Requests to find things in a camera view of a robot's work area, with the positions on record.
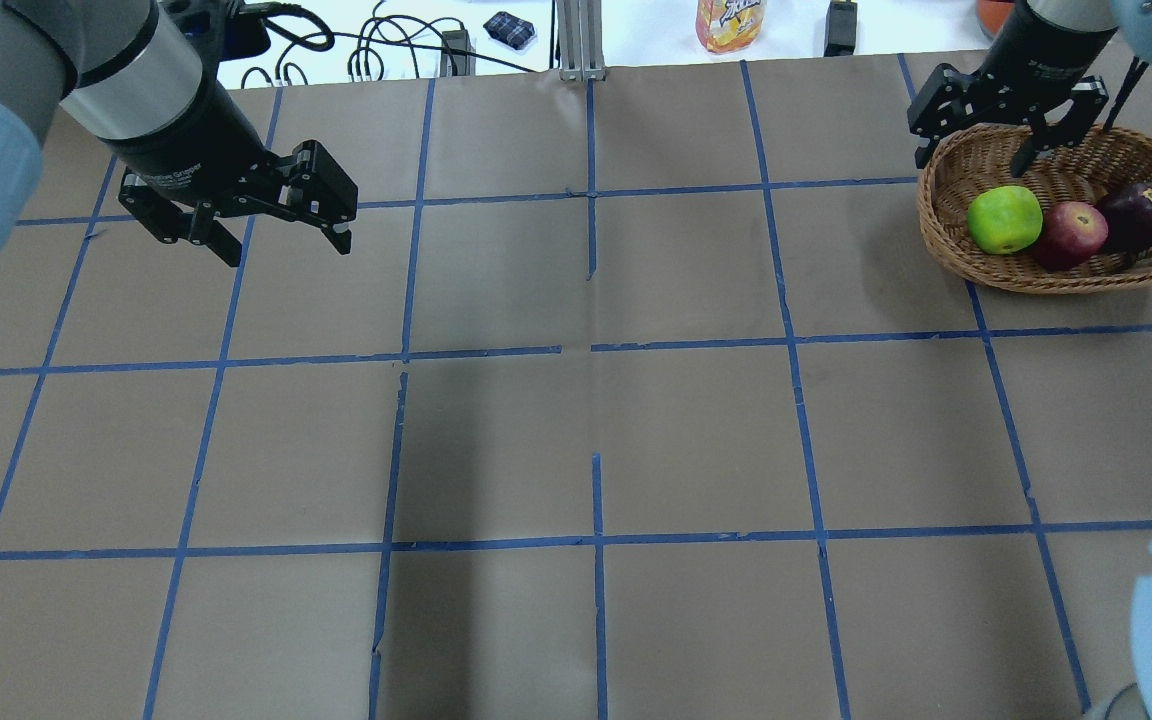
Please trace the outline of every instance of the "white table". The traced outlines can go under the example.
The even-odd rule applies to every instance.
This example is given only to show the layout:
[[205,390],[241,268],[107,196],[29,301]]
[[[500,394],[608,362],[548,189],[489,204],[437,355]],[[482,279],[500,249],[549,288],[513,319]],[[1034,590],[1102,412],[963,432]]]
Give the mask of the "white table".
[[[824,15],[828,0],[765,0],[767,20],[753,45],[737,53],[712,55],[696,40],[695,0],[604,0],[602,53],[609,67],[614,65],[698,65],[735,59],[763,60],[770,58],[813,58],[823,53]],[[338,31],[357,32],[370,17],[372,0],[300,0],[302,6],[321,15]],[[931,53],[939,50],[984,50],[988,41],[975,17],[972,0],[859,0],[859,28],[856,54]],[[483,23],[499,10],[529,20],[536,25],[536,38],[522,51],[509,50],[492,40]],[[450,15],[462,18],[475,51],[509,60],[526,68],[550,67],[550,0],[388,0],[380,6],[379,15],[408,14],[432,20]],[[304,20],[288,18],[285,26],[297,32],[312,32]],[[439,23],[439,28],[453,28]],[[397,33],[389,29],[389,37]],[[425,33],[417,44],[438,45],[435,37]],[[226,88],[237,88],[242,74],[252,65],[260,65],[271,73],[274,60],[287,46],[274,36],[274,48],[262,58],[236,60],[220,68],[220,81]],[[294,50],[288,59],[305,69],[311,83],[348,82],[346,59],[351,53],[353,40],[342,38],[336,50],[310,53]],[[399,47],[376,47],[385,59],[385,77],[415,77],[411,55]],[[439,54],[417,51],[420,76],[435,74]],[[477,60],[475,74],[516,73],[503,65]],[[262,79],[253,77],[256,85]],[[300,83],[300,76],[294,76]]]

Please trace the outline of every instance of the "black device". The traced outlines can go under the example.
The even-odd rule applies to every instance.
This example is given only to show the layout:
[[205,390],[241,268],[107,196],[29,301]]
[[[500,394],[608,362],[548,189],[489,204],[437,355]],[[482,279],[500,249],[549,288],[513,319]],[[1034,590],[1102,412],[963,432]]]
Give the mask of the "black device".
[[473,56],[470,55],[470,32],[467,29],[449,29],[444,32],[444,55],[439,58],[439,77],[465,77],[473,74]]
[[[1111,97],[1100,77],[1084,77],[1115,32],[1112,24],[1100,24],[1062,26],[1034,12],[1030,0],[1016,0],[978,70],[938,65],[909,106],[910,132],[927,141],[915,151],[915,164],[925,167],[942,138],[977,123],[1033,129],[1011,159],[1014,177],[1024,174],[1038,152],[1083,142]],[[1046,114],[1064,101],[1070,101],[1069,111],[1048,123]]]
[[535,24],[505,10],[492,15],[488,22],[483,23],[483,28],[488,31],[493,40],[503,41],[514,50],[521,50],[522,46],[526,45],[526,41],[536,36]]
[[856,3],[831,0],[824,15],[824,55],[851,55],[856,51]]

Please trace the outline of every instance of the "black cable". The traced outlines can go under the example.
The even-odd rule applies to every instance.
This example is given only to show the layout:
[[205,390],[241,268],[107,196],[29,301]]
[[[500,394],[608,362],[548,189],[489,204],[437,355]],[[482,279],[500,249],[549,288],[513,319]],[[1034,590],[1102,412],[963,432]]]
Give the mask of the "black cable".
[[[380,3],[376,3],[376,8],[380,8],[380,5],[384,5],[384,3],[385,3],[385,0],[380,0]],[[407,35],[406,31],[402,31],[402,32],[407,37],[411,37],[410,35]],[[440,33],[438,31],[438,29],[434,29],[434,32],[439,33],[439,37],[442,37],[442,33]],[[348,37],[348,38],[353,38],[353,40],[358,40],[359,41],[359,44],[358,44],[359,46],[351,54],[349,54],[349,59],[347,60],[347,63],[353,63],[353,69],[356,70],[358,77],[364,76],[364,70],[362,70],[362,68],[358,68],[358,59],[362,58],[362,59],[364,59],[366,61],[366,60],[370,60],[371,55],[376,55],[376,61],[378,61],[378,63],[380,66],[379,67],[379,73],[380,74],[376,78],[377,79],[382,78],[384,74],[385,74],[384,59],[381,58],[381,55],[379,53],[376,53],[376,50],[371,50],[371,47],[364,47],[364,46],[362,46],[362,40],[373,41],[376,45],[384,45],[384,46],[389,46],[389,47],[407,47],[408,50],[412,50],[412,51],[416,51],[416,50],[435,50],[435,51],[440,51],[440,53],[445,53],[445,54],[448,54],[448,55],[457,55],[457,56],[462,56],[462,58],[477,58],[479,60],[486,60],[486,61],[488,61],[488,63],[503,65],[503,67],[511,68],[511,69],[515,69],[515,70],[521,70],[522,73],[536,73],[535,69],[522,67],[522,65],[515,65],[515,63],[511,63],[511,61],[502,60],[502,59],[499,59],[499,58],[493,58],[491,55],[483,55],[480,53],[472,53],[472,51],[453,50],[452,47],[447,47],[445,45],[442,47],[437,47],[437,46],[433,46],[433,45],[417,45],[417,44],[415,44],[415,41],[391,41],[391,40],[385,40],[384,32],[380,32],[380,36],[381,36],[380,38],[376,38],[376,37],[365,38],[361,33],[359,35],[355,35],[355,33],[349,33],[349,32],[334,32],[334,31],[332,31],[332,29],[328,28],[328,29],[326,29],[326,31],[312,32],[312,33],[303,35],[303,36],[298,37],[298,40],[302,40],[302,41],[291,41],[291,44],[288,44],[288,46],[283,48],[282,53],[279,54],[278,60],[274,61],[274,76],[275,77],[283,77],[283,73],[282,73],[283,62],[285,62],[285,60],[287,60],[288,54],[291,54],[293,50],[296,50],[296,47],[305,47],[306,44],[303,44],[303,41],[313,40],[314,37],[324,37],[326,33],[338,35],[340,37]]]
[[265,82],[268,83],[270,86],[274,85],[274,78],[271,78],[270,74],[265,73],[265,68],[260,68],[260,66],[257,65],[256,67],[248,68],[247,73],[243,73],[243,81],[238,83],[238,90],[242,90],[242,88],[247,88],[247,78],[250,78],[252,73],[259,73],[265,78]]
[[1128,96],[1132,94],[1135,86],[1140,82],[1140,77],[1149,69],[1149,63],[1139,58],[1132,58],[1132,67],[1128,68],[1128,74],[1123,77],[1123,86],[1119,89],[1119,94],[1114,99],[1114,106],[1111,108],[1111,116],[1105,119],[1105,131],[1111,131],[1114,129],[1114,120],[1119,119],[1120,111],[1123,111],[1123,104],[1128,101]]
[[[397,28],[399,32],[403,33],[403,44],[399,44],[399,47],[407,47],[408,50],[411,51],[411,54],[412,54],[412,73],[416,73],[416,78],[419,79],[420,78],[420,63],[419,63],[419,61],[416,60],[416,48],[411,46],[412,45],[412,39],[416,36],[408,35],[407,29],[403,29],[403,26],[401,26],[401,24],[399,24],[395,18],[388,18],[388,17],[387,18],[377,18],[377,17],[366,18],[365,22],[362,23],[362,28],[358,28],[358,45],[357,45],[356,50],[362,50],[362,47],[367,47],[367,50],[370,50],[372,37],[374,37],[376,33],[380,33],[381,40],[387,40],[387,41],[392,41],[392,44],[396,44],[396,41],[389,40],[389,37],[385,36],[385,32],[381,31],[381,29],[380,29],[380,24],[381,23],[389,23],[393,26]],[[371,24],[370,31],[367,29],[369,24]],[[364,69],[366,69],[367,73],[370,74],[371,73],[371,68],[367,65],[367,60],[369,60],[369,58],[364,56],[364,61],[362,61],[362,67],[364,67]]]
[[374,41],[376,45],[389,45],[389,46],[394,46],[394,47],[415,47],[416,50],[439,50],[439,51],[442,51],[444,53],[447,53],[448,55],[461,55],[461,56],[467,56],[467,58],[477,58],[477,59],[480,59],[480,60],[486,60],[490,63],[503,65],[503,67],[507,67],[507,68],[513,68],[513,69],[516,69],[516,70],[522,70],[523,73],[538,73],[538,70],[522,67],[522,65],[514,65],[514,63],[511,63],[511,61],[508,61],[508,60],[502,60],[500,58],[492,58],[492,56],[488,56],[488,55],[480,55],[480,54],[477,54],[477,53],[470,53],[470,51],[467,51],[467,50],[455,50],[454,47],[435,47],[433,45],[408,45],[408,44],[406,44],[406,41],[385,41],[385,40],[372,40],[372,41]]
[[[323,22],[323,18],[317,17],[316,14],[302,8],[300,5],[291,3],[258,3],[244,6],[242,12],[238,13],[241,17],[247,17],[247,15],[255,15],[257,18],[262,18],[265,26],[274,31],[275,33],[282,36],[286,40],[291,41],[293,45],[300,45],[305,47],[305,50],[311,50],[314,53],[326,53],[326,51],[332,50],[335,46],[335,36],[332,32],[332,28],[328,23]],[[271,18],[281,17],[294,17],[294,18],[305,18],[310,20],[310,23],[319,28],[319,32],[316,35],[296,35],[289,29],[280,26]],[[323,36],[323,41],[317,41],[316,44],[310,44],[306,41],[308,38]]]
[[[347,35],[347,33],[342,32],[339,35]],[[374,78],[371,77],[370,69],[367,70],[366,74],[364,74],[364,70],[362,70],[362,65],[358,63],[358,58],[361,58],[361,55],[366,55],[369,53],[371,55],[376,55],[376,63],[380,66],[380,73]],[[349,79],[351,81],[355,79],[356,77],[357,79],[385,79],[385,59],[380,55],[380,53],[376,53],[376,50],[372,50],[372,47],[358,47],[353,53],[349,53],[349,56],[344,61],[344,70],[349,73]]]
[[283,65],[283,82],[287,85],[291,85],[291,68],[296,68],[296,73],[301,73],[301,82],[310,85],[310,78],[305,77],[305,70],[302,70],[301,65],[296,63]]
[[[406,28],[402,28],[401,24],[397,23],[397,20],[407,20],[407,22],[412,22],[412,23],[419,24],[420,29],[417,29],[417,31],[415,33],[410,35],[410,33],[407,32]],[[384,29],[381,29],[381,23],[388,23],[388,24],[392,24],[393,26],[396,26],[397,31],[401,32],[401,33],[403,33],[403,40],[402,40],[403,45],[401,45],[401,46],[407,46],[411,51],[411,54],[412,54],[412,73],[415,73],[416,77],[419,78],[420,77],[420,65],[419,65],[419,61],[416,60],[416,48],[415,47],[410,47],[411,41],[415,41],[417,37],[420,37],[420,33],[433,32],[435,36],[438,36],[439,45],[444,45],[444,46],[447,45],[447,37],[445,37],[444,33],[439,31],[438,26],[435,26],[435,24],[438,24],[440,22],[444,22],[444,21],[445,22],[456,23],[457,26],[460,26],[462,29],[462,31],[463,31],[463,29],[467,29],[465,28],[465,22],[463,22],[463,20],[447,17],[447,15],[444,15],[444,17],[441,17],[441,18],[430,20],[429,22],[425,22],[424,18],[417,18],[417,17],[415,17],[415,15],[385,15],[385,17],[382,17],[382,18],[378,18],[378,17],[376,17],[376,15],[372,15],[371,18],[367,18],[366,22],[362,23],[362,28],[358,29],[358,33],[359,35],[366,33],[367,38],[366,38],[365,41],[367,44],[370,44],[370,41],[372,40],[372,38],[374,38],[377,35],[380,35],[381,40],[399,41],[399,40],[392,40],[392,38],[389,38],[389,36],[385,35]],[[369,32],[367,31],[367,26],[371,23],[374,23],[374,25],[371,26],[371,31]],[[358,41],[358,47],[364,47],[365,41],[364,40],[359,40]]]
[[550,0],[550,69],[558,68],[558,0]]
[[[328,32],[331,32],[332,35],[342,35],[342,36],[346,36],[346,37],[356,37],[356,36],[349,35],[348,32],[334,32],[334,31],[331,31],[331,30]],[[325,36],[324,32],[311,32],[310,35],[302,35],[301,36],[301,40],[313,40],[314,37],[324,37],[324,36]],[[274,77],[283,77],[283,62],[285,62],[285,60],[287,60],[287,55],[289,53],[291,53],[293,50],[296,50],[297,47],[305,47],[305,45],[297,44],[296,41],[291,41],[291,44],[288,44],[288,46],[283,48],[282,53],[280,53],[278,55],[278,60],[274,60]]]

